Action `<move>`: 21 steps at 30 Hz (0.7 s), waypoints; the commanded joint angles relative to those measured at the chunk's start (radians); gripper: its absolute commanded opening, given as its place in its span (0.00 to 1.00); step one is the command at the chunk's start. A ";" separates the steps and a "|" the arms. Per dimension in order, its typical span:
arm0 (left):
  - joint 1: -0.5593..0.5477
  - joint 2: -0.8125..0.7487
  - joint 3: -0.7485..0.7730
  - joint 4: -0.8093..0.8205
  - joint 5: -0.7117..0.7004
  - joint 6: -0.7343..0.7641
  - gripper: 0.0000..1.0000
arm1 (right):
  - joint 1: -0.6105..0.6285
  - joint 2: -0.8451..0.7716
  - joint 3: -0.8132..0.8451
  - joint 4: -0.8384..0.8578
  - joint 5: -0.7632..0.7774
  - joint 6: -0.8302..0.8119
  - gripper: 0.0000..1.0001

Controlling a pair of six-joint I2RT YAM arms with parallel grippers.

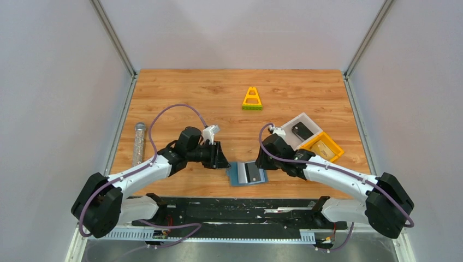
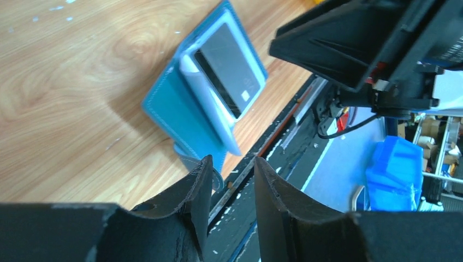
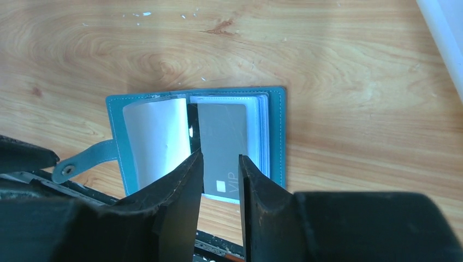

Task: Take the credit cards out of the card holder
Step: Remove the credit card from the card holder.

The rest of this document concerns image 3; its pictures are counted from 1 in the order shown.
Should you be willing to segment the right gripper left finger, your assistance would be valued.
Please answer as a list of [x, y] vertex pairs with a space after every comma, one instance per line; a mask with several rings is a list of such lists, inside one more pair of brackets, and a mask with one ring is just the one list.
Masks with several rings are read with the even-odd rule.
[[1, 261], [192, 261], [203, 155], [113, 205], [1, 180]]

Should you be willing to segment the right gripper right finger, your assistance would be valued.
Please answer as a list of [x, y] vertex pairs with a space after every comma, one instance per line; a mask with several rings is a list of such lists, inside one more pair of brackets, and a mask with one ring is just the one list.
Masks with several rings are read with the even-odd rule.
[[413, 192], [295, 192], [239, 156], [246, 261], [462, 261], [441, 210]]

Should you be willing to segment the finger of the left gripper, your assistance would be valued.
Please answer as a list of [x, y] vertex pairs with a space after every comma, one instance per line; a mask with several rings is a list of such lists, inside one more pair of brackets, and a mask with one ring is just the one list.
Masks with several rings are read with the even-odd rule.
[[1, 174], [37, 171], [53, 167], [59, 160], [52, 150], [1, 135]]

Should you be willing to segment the blue card holder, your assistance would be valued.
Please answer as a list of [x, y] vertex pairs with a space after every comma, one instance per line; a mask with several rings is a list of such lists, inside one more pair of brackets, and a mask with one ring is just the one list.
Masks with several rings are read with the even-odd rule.
[[209, 88], [108, 96], [112, 138], [61, 161], [52, 180], [63, 183], [94, 166], [117, 161], [127, 195], [173, 171], [191, 153], [188, 104], [243, 104], [246, 155], [286, 185], [286, 90], [281, 86]]

